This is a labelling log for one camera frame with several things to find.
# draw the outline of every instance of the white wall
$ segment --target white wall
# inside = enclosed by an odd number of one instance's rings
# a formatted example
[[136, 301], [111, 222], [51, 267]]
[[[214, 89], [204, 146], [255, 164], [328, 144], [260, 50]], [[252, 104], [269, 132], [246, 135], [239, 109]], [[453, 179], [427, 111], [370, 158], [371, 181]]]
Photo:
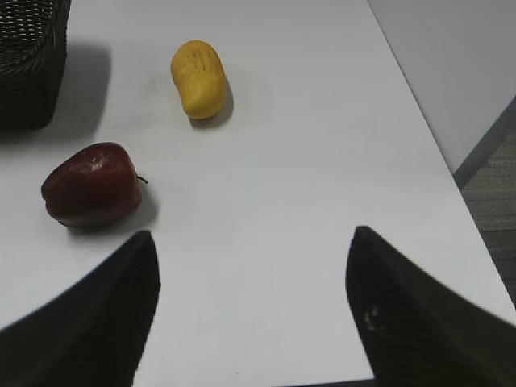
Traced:
[[454, 173], [516, 95], [516, 0], [369, 2]]

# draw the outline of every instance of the mango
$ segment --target mango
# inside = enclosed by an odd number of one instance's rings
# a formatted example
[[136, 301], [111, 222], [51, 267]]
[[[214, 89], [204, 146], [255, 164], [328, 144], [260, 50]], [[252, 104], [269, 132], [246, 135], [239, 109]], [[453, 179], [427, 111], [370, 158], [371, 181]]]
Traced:
[[183, 110], [192, 119], [208, 119], [224, 106], [227, 80], [218, 53], [207, 42], [183, 44], [170, 65]]

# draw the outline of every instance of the red apple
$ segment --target red apple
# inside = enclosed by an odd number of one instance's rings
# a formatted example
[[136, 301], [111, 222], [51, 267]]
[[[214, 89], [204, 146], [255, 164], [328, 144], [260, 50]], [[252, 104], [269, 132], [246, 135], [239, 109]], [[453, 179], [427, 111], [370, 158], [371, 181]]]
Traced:
[[79, 151], [47, 177], [41, 194], [47, 212], [74, 228], [108, 227], [142, 202], [131, 158], [115, 143], [98, 143]]

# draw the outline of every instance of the toy fruit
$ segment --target toy fruit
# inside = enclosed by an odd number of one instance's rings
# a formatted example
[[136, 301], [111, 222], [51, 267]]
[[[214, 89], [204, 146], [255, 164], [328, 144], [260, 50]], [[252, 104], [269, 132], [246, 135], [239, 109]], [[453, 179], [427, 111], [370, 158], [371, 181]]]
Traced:
[[79, 151], [47, 177], [41, 194], [47, 212], [75, 228], [102, 228], [138, 208], [139, 179], [129, 155], [115, 143]]
[[208, 43], [192, 40], [177, 50], [170, 66], [185, 113], [207, 119], [224, 106], [227, 81], [217, 52]]

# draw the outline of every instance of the apple stem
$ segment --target apple stem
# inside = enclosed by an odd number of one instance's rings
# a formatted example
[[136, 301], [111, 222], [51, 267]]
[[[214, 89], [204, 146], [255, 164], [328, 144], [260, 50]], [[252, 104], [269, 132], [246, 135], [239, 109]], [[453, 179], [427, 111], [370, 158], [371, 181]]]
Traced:
[[147, 179], [144, 179], [144, 178], [142, 178], [141, 176], [138, 176], [138, 175], [136, 175], [136, 178], [138, 180], [140, 180], [140, 181], [143, 181], [145, 184], [148, 184], [148, 180]]

